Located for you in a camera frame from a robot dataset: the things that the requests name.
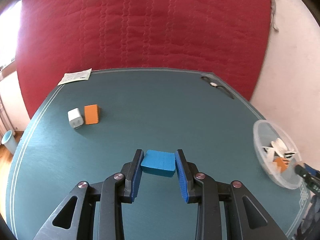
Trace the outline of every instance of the table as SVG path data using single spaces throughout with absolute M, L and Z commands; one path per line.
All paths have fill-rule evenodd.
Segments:
M 235 95 L 201 80 L 211 75 Z M 67 112 L 98 104 L 100 122 L 72 129 Z M 216 181 L 237 179 L 288 237 L 308 205 L 304 185 L 274 184 L 258 163 L 252 126 L 263 116 L 213 74 L 176 69 L 111 69 L 88 81 L 56 87 L 19 142 L 10 169 L 7 223 L 19 240 L 32 239 L 81 180 L 103 181 L 130 162 L 136 149 L 175 152 Z M 197 205 L 186 204 L 177 175 L 143 174 L 138 197 L 123 204 L 130 239 L 194 239 Z

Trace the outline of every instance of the bright window light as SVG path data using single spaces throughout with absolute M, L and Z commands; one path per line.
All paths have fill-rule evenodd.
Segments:
M 0 15 L 0 67 L 9 65 L 16 55 L 22 2 Z

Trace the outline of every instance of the wooden floor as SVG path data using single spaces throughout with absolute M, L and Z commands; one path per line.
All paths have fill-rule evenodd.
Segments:
M 16 132 L 14 136 L 16 141 L 20 141 L 23 132 Z M 5 216 L 5 193 L 7 189 L 8 176 L 13 155 L 4 146 L 0 145 L 0 213 L 4 220 Z

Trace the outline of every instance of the white power adapter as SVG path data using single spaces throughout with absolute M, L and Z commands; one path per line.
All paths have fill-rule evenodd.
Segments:
M 78 128 L 83 125 L 83 118 L 80 114 L 79 108 L 72 109 L 68 112 L 69 124 L 72 128 Z

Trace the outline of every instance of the red fabric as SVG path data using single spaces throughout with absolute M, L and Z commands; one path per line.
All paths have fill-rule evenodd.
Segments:
M 249 99 L 270 0 L 23 0 L 16 53 L 32 116 L 63 74 L 92 68 L 214 72 Z

